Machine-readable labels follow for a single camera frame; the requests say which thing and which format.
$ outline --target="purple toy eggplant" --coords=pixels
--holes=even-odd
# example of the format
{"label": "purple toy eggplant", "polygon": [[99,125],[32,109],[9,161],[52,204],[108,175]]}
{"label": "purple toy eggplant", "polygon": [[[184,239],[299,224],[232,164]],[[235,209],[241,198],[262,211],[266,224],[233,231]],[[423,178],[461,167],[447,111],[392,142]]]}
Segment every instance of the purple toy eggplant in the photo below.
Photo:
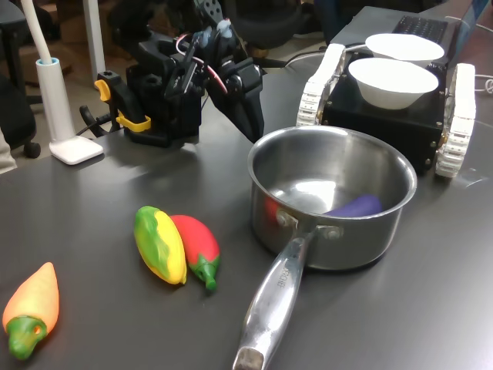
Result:
{"label": "purple toy eggplant", "polygon": [[363,195],[343,207],[326,212],[327,216],[334,217],[365,217],[379,214],[383,211],[382,203],[374,195]]}

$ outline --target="saucepan handle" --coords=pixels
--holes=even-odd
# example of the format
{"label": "saucepan handle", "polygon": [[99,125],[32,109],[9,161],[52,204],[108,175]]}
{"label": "saucepan handle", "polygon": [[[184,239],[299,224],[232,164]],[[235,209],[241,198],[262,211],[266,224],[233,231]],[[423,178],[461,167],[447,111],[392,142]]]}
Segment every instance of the saucepan handle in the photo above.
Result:
{"label": "saucepan handle", "polygon": [[297,231],[270,267],[246,313],[233,370],[264,370],[268,365],[293,311],[313,235]]}

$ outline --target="table surface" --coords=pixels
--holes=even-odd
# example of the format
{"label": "table surface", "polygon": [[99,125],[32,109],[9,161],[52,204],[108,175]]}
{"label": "table surface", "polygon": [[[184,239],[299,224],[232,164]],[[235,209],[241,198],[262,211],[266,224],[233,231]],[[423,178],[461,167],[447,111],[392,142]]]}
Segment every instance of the table surface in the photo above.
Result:
{"label": "table surface", "polygon": [[[483,24],[491,25],[491,9]],[[466,62],[491,74],[493,35],[475,30]],[[267,132],[295,123],[304,59],[265,77]],[[460,175],[419,180],[394,243],[371,269],[306,271],[270,369],[486,369],[493,367],[491,97]],[[0,307],[44,262],[55,265],[60,316],[27,362],[0,368],[230,369],[250,301],[273,255],[249,226],[249,143],[212,104],[200,143],[171,151],[102,138],[105,157],[68,167],[48,158],[0,177]],[[132,235],[153,205],[207,224],[221,246],[218,290],[191,273],[173,287],[152,274]]]}

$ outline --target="white desk lamp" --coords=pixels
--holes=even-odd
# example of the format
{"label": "white desk lamp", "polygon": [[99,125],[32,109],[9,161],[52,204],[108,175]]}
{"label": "white desk lamp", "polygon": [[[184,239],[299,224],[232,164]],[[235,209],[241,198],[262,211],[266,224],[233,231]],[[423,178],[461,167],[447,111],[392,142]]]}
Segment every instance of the white desk lamp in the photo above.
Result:
{"label": "white desk lamp", "polygon": [[32,0],[21,0],[21,3],[41,58],[36,62],[36,69],[51,136],[49,149],[52,155],[73,165],[102,154],[102,146],[75,135],[60,61],[49,54]]}

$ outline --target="saucepan rim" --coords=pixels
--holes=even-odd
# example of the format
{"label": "saucepan rim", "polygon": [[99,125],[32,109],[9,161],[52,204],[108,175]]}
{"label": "saucepan rim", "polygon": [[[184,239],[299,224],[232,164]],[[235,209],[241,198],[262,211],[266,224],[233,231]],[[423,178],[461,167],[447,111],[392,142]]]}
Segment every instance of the saucepan rim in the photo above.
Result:
{"label": "saucepan rim", "polygon": [[[321,132],[330,132],[336,135],[344,135],[346,136],[347,134],[355,135],[358,136],[364,140],[369,140],[373,143],[376,143],[383,148],[389,150],[392,152],[397,160],[399,160],[402,163],[402,167],[404,168],[405,172],[408,173],[408,176],[411,178],[411,186],[410,190],[407,192],[406,196],[404,197],[399,204],[395,205],[392,208],[389,208],[388,210],[384,210],[383,212],[380,212],[379,214],[371,214],[370,216],[364,216],[364,217],[335,217],[335,216],[329,216],[329,215],[324,215],[324,214],[316,214],[312,212],[306,212],[303,210],[298,210],[296,207],[293,207],[289,205],[288,203],[284,202],[280,198],[274,196],[269,190],[267,190],[265,187],[262,186],[260,181],[257,179],[257,176],[255,175],[255,171],[253,170],[253,160],[255,159],[255,156],[257,153],[262,149],[262,147],[266,146],[268,142],[270,142],[274,137],[278,137],[280,135],[284,135],[290,131],[321,131]],[[269,133],[268,135],[262,137],[260,140],[258,140],[250,150],[250,153],[248,154],[248,172],[250,173],[250,177],[252,178],[253,182],[270,198],[273,198],[276,202],[282,204],[284,207],[293,210],[295,212],[305,214],[307,216],[312,216],[312,217],[320,217],[322,219],[326,220],[368,220],[371,218],[378,218],[378,217],[383,217],[387,214],[391,214],[395,212],[396,210],[401,209],[403,206],[409,202],[409,200],[412,199],[414,194],[416,193],[416,188],[418,186],[418,177],[416,175],[416,171],[414,171],[413,166],[407,158],[399,152],[397,149],[395,149],[393,146],[385,143],[384,141],[377,139],[376,137],[367,135],[366,133],[360,133],[358,131],[354,131],[352,129],[342,129],[340,127],[333,127],[333,126],[300,126],[300,127],[288,127],[286,129],[279,129],[277,131],[274,131],[272,133]]]}

